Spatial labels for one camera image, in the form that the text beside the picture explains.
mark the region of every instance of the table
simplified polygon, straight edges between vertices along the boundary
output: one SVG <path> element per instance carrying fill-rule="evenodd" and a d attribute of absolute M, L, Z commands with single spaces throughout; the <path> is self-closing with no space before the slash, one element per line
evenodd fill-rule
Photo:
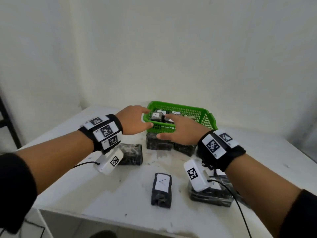
<path fill-rule="evenodd" d="M 91 106 L 43 134 L 25 147 L 75 131 L 86 120 L 116 113 L 114 108 Z M 317 166 L 284 138 L 251 130 L 220 127 L 238 140 L 247 153 L 295 185 L 317 194 Z M 218 207 L 189 199 L 188 178 L 183 164 L 189 157 L 172 151 L 147 150 L 146 133 L 123 136 L 123 143 L 143 146 L 141 166 L 117 166 L 108 176 L 92 164 L 70 170 L 38 196 L 34 208 L 73 215 L 105 223 L 136 228 L 169 236 L 248 237 L 235 203 Z M 95 152 L 82 162 L 94 161 Z M 151 205 L 156 172 L 172 176 L 172 207 Z M 241 206 L 253 237 L 271 237 L 253 211 Z"/>

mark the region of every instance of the black sleeve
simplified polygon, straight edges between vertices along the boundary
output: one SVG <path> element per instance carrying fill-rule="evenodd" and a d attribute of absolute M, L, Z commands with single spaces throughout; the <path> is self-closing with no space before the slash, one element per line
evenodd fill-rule
<path fill-rule="evenodd" d="M 284 219 L 279 237 L 315 237 L 316 234 L 317 196 L 302 190 Z"/>
<path fill-rule="evenodd" d="M 0 228 L 17 233 L 37 190 L 29 167 L 16 154 L 0 156 Z"/>

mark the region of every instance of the basket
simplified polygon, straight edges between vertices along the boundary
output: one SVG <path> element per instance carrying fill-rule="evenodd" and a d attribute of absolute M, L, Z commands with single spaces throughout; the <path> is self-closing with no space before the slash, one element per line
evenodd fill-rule
<path fill-rule="evenodd" d="M 165 103 L 160 101 L 152 101 L 149 103 L 148 107 L 151 112 L 145 114 L 143 116 L 143 120 L 145 122 L 153 123 L 153 127 L 148 129 L 147 132 L 152 133 L 172 133 L 175 131 L 175 125 L 169 123 L 161 123 L 157 121 L 151 121 L 149 118 L 152 116 L 152 113 L 156 109 L 162 109 L 166 111 L 178 111 L 181 112 L 182 115 L 195 116 L 196 122 L 210 128 L 210 129 L 218 129 L 216 126 L 216 120 L 214 116 L 208 112 L 208 110 L 204 108 L 196 108 L 186 105 L 174 104 L 174 103 Z"/>

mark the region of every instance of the black metal frame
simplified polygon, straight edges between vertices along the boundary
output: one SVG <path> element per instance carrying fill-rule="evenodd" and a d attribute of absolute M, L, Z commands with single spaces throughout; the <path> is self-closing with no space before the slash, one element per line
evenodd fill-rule
<path fill-rule="evenodd" d="M 14 143 L 16 144 L 16 147 L 19 149 L 22 147 L 21 145 L 21 142 L 19 140 L 19 137 L 17 135 L 17 132 L 15 131 L 14 127 L 13 127 L 13 124 L 11 122 L 11 119 L 9 117 L 9 114 L 2 102 L 2 99 L 0 97 L 0 112 L 2 114 L 2 117 L 3 117 L 3 120 L 0 120 L 0 128 L 3 128 L 3 127 L 8 127 L 9 129 L 9 132 L 12 136 L 12 139 L 14 141 Z"/>

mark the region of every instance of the forearm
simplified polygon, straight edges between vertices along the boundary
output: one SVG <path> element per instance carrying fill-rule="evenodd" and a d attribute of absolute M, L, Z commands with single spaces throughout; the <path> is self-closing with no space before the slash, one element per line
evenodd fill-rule
<path fill-rule="evenodd" d="M 247 154 L 235 158 L 225 173 L 271 235 L 277 237 L 301 189 Z"/>
<path fill-rule="evenodd" d="M 93 142 L 75 131 L 19 150 L 34 177 L 38 195 L 93 152 Z"/>

